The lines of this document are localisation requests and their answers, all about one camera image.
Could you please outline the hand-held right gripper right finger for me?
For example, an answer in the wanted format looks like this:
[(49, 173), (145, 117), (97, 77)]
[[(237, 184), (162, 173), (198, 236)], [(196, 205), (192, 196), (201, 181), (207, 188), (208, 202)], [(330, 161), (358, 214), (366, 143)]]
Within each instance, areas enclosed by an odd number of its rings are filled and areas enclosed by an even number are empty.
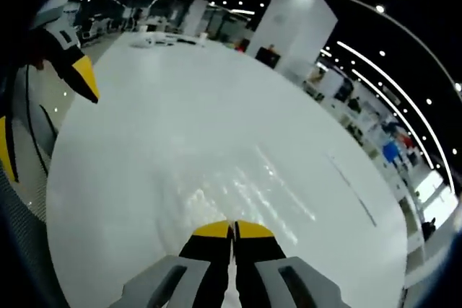
[(285, 255), (274, 234), (238, 220), (233, 251), (242, 307), (347, 307), (341, 289), (303, 259)]

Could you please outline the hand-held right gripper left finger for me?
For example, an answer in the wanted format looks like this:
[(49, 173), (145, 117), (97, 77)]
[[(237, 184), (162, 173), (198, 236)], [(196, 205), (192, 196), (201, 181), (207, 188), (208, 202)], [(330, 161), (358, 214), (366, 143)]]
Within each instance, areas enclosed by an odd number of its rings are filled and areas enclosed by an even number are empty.
[(199, 227), (178, 255), (164, 256), (127, 281), (111, 307), (221, 307), (232, 238), (226, 220)]

